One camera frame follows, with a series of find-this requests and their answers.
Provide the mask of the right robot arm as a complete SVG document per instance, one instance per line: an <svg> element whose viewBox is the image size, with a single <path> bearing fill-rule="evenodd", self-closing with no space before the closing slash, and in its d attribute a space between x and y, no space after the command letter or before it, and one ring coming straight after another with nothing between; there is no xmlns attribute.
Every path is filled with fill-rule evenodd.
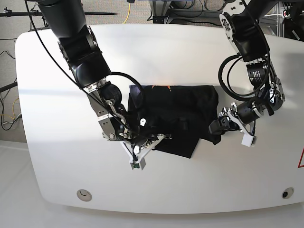
<svg viewBox="0 0 304 228"><path fill-rule="evenodd" d="M44 20L58 38L60 51L74 76L73 83L88 96L106 139L171 153L158 134L141 130L136 118L144 108L144 89L130 75L110 70L86 23L81 1L39 0L37 3ZM139 107L125 111L120 89L106 80L111 75L123 76L135 84L142 97Z"/></svg>

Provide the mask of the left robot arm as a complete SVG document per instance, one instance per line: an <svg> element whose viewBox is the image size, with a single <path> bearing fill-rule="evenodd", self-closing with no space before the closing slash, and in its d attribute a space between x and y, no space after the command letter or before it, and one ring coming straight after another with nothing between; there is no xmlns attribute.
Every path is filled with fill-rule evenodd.
<svg viewBox="0 0 304 228"><path fill-rule="evenodd" d="M223 108L220 117L209 125L209 132L221 135L228 131L242 131L246 125L254 124L267 111L274 115L285 101L285 95L270 57L270 47L259 25L278 2L276 0L227 0L219 16L220 23L236 54L227 57L219 67L218 79L227 95L241 103ZM239 94L223 80L227 63L242 60L253 91Z"/></svg>

